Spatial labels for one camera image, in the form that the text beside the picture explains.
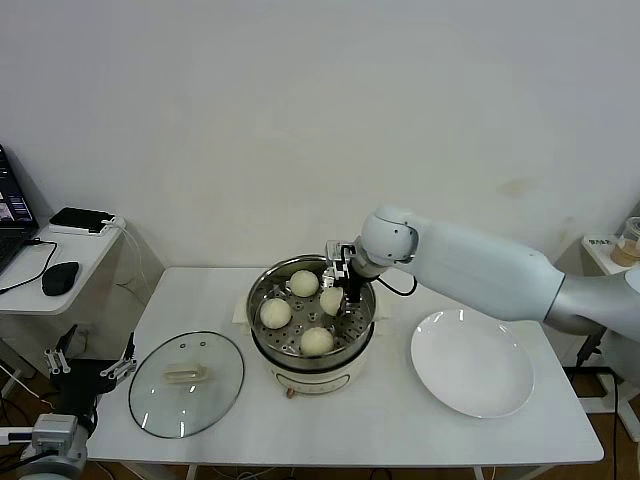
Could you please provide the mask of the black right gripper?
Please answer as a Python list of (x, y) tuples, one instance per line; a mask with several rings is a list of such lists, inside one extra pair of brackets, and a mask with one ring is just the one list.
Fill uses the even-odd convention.
[[(361, 304), (361, 290), (368, 283), (368, 279), (358, 273), (349, 259), (346, 262), (347, 274), (345, 280), (344, 296), (341, 300), (341, 314), (350, 315), (356, 313)], [(341, 288), (343, 276), (340, 273), (324, 272), (322, 275), (322, 288)]]

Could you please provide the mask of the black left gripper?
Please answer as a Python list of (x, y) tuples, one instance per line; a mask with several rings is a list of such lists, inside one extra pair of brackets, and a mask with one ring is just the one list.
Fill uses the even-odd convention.
[(54, 348), (44, 352), (50, 383), (57, 391), (54, 413), (62, 415), (91, 415), (100, 395), (111, 392), (116, 382), (136, 369), (134, 333), (128, 337), (121, 357), (115, 360), (74, 359), (69, 366), (66, 351), (78, 328), (74, 324), (57, 341)]

